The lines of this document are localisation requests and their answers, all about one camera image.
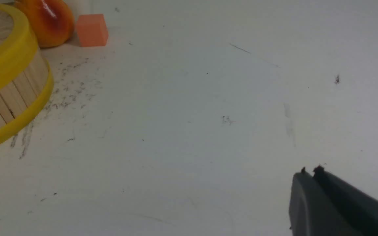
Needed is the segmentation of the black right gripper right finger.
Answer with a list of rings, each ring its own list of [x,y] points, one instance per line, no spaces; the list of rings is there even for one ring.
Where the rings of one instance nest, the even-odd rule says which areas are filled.
[[[336,210],[363,236],[378,236],[378,200],[318,166],[313,179]]]

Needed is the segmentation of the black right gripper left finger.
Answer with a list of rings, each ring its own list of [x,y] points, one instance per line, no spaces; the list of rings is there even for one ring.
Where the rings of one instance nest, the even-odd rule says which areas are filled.
[[[303,167],[292,178],[288,208],[293,236],[361,236]]]

